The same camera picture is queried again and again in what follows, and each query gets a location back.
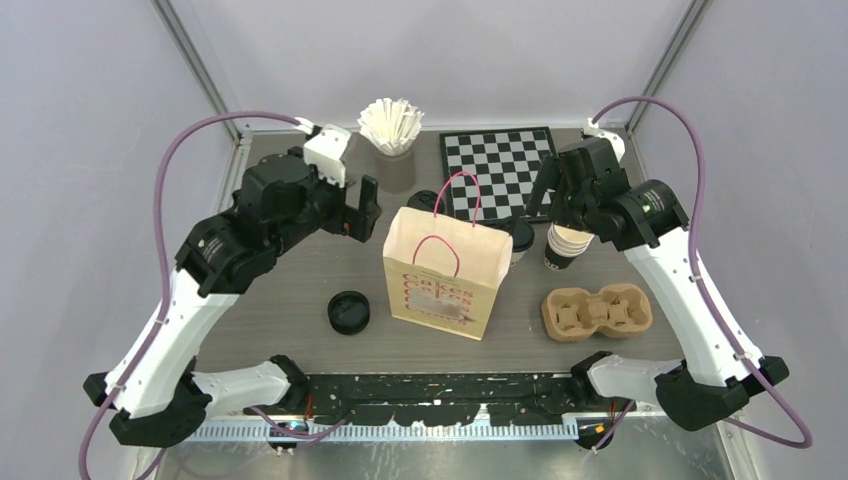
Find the stack of black lids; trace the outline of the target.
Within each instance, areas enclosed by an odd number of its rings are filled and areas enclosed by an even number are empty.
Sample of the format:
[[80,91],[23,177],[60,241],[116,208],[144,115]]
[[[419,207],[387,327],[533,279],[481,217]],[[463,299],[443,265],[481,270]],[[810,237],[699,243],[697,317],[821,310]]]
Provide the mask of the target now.
[[370,303],[360,292],[347,290],[334,295],[327,305],[331,327],[342,335],[362,332],[370,321]]

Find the paper gift bag pink handles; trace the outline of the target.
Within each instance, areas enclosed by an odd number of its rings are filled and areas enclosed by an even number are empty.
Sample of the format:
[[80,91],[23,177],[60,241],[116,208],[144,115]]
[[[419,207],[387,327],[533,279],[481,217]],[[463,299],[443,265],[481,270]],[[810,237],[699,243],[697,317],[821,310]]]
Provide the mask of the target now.
[[401,207],[383,244],[391,315],[466,338],[484,336],[499,288],[509,272],[512,236],[470,222]]

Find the white paper cup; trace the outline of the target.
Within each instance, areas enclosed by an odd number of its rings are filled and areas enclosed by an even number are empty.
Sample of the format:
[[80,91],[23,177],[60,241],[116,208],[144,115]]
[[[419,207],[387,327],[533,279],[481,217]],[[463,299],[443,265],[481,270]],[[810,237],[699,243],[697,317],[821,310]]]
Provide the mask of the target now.
[[516,266],[522,260],[526,253],[526,250],[513,251],[510,258],[510,267]]

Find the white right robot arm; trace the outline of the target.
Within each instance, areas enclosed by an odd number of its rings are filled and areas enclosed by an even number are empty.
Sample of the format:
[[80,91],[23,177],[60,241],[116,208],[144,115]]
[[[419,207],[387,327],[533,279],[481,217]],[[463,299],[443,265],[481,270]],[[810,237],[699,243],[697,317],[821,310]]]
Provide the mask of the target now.
[[552,224],[612,243],[644,279],[683,351],[680,360],[627,359],[599,351],[574,365],[574,403],[596,410],[619,397],[658,405],[679,427],[724,420],[789,376],[779,356],[761,352],[729,313],[688,244],[689,218],[659,180],[630,184],[613,143],[586,137],[543,158],[526,212],[544,196]]

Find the stack of paper cups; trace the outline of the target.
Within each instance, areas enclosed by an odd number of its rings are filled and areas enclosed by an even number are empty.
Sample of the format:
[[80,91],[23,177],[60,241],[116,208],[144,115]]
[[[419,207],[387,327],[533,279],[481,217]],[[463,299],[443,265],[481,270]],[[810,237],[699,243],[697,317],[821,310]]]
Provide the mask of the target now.
[[545,265],[552,270],[567,268],[589,248],[594,238],[594,234],[551,223],[544,250]]

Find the black coffee cup lid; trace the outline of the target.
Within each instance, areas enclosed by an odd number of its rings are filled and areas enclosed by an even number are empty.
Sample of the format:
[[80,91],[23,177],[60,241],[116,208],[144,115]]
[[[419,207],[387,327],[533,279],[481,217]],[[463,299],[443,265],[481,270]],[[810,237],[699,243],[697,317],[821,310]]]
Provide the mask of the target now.
[[412,194],[406,202],[409,208],[429,211],[436,211],[437,214],[444,213],[444,204],[439,202],[438,193],[432,190],[420,190]]

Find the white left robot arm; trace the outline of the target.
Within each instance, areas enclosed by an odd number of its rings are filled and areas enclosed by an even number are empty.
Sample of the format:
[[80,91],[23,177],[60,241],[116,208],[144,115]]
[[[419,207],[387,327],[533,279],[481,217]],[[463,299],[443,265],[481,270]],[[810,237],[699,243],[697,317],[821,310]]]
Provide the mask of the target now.
[[218,373],[196,370],[206,336],[277,260],[316,231],[367,241],[380,216],[378,182],[364,176],[359,202],[293,147],[248,168],[230,208],[198,222],[175,257],[165,299],[126,358],[91,374],[84,390],[113,411],[109,427],[124,446],[169,448],[208,418],[250,407],[284,414],[306,402],[309,381],[287,356]]

